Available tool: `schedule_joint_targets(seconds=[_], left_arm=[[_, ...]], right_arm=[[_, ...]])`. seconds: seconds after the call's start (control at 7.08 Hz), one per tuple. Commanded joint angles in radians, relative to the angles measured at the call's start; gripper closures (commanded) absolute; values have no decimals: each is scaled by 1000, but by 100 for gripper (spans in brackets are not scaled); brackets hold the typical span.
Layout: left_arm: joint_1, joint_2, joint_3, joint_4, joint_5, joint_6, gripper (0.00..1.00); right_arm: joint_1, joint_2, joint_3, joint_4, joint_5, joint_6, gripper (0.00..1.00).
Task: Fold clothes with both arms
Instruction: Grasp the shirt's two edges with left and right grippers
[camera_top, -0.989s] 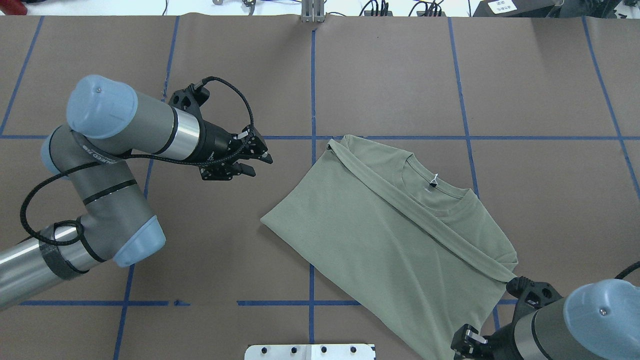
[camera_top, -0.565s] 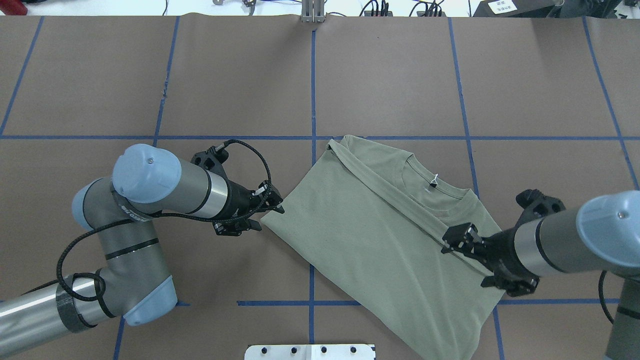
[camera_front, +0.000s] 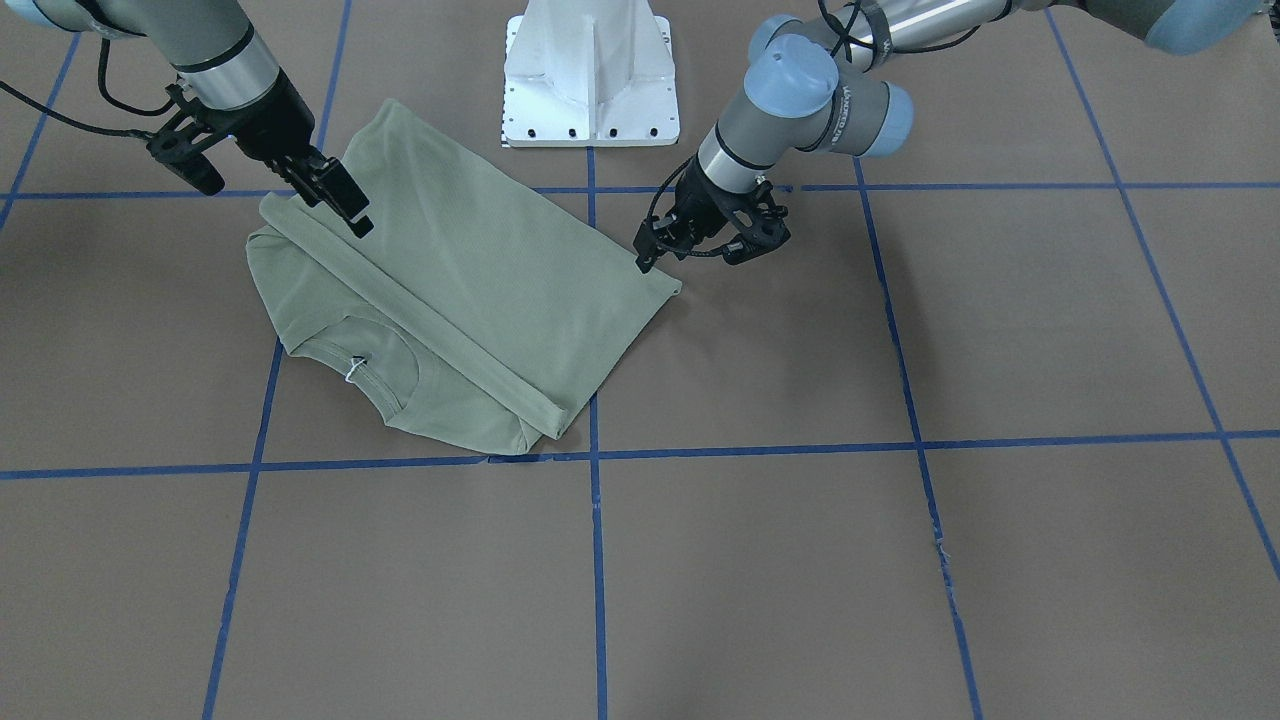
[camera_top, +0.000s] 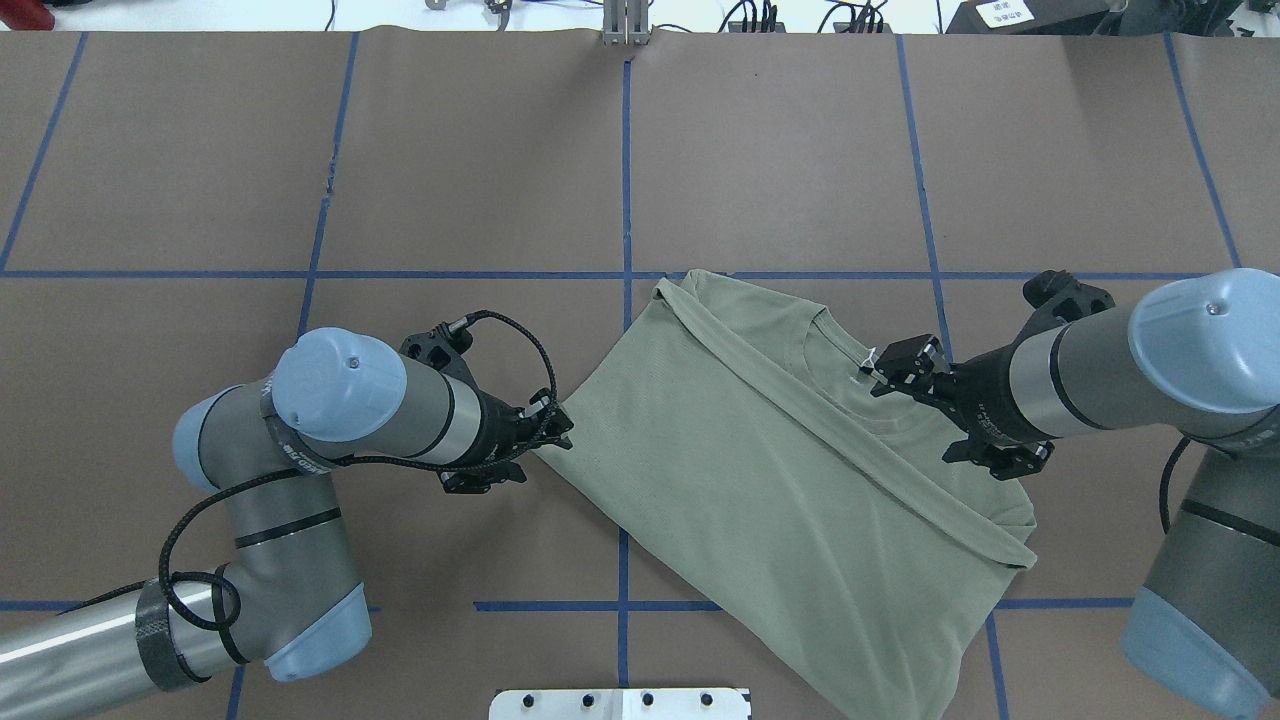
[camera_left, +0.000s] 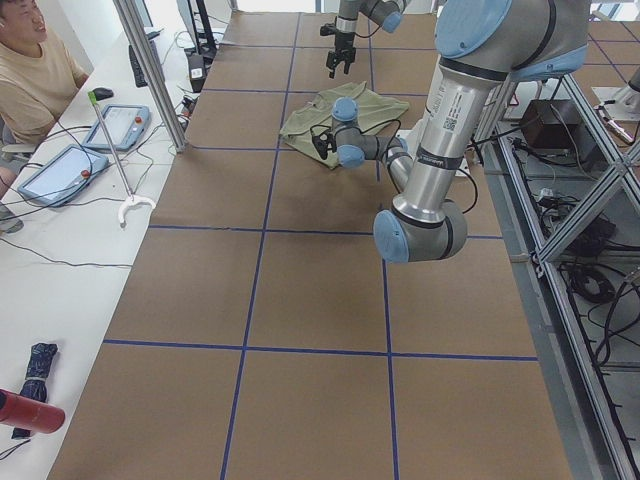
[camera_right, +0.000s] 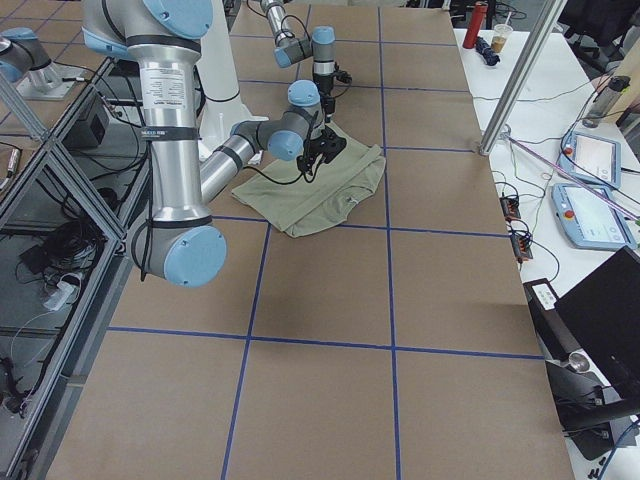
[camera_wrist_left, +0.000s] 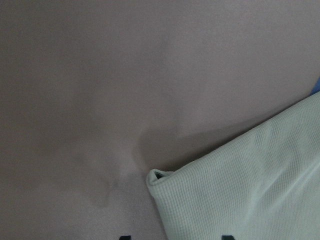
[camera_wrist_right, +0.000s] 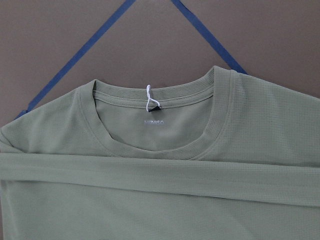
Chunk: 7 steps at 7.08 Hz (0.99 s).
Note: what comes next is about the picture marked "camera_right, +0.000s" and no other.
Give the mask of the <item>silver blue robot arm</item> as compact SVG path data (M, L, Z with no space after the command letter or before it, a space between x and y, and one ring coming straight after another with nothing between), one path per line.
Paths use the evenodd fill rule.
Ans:
M227 244L209 204L232 179L263 152L294 161L313 178L315 168L344 147L329 127L333 30L319 27L301 39L289 29L282 2L265 1L261 8L277 63L313 62L312 78L290 85L288 108L276 120L252 115L240 98L221 2L83 3L86 46L139 67L150 200L126 245L143 274L190 288L210 282Z
M333 89L339 73L333 27L319 26L312 33L298 36L289 23L294 17L287 14L283 1L262 0L259 4L274 37L276 64L288 68L309 58L313 60L312 81L319 91L324 121L330 123L336 109Z

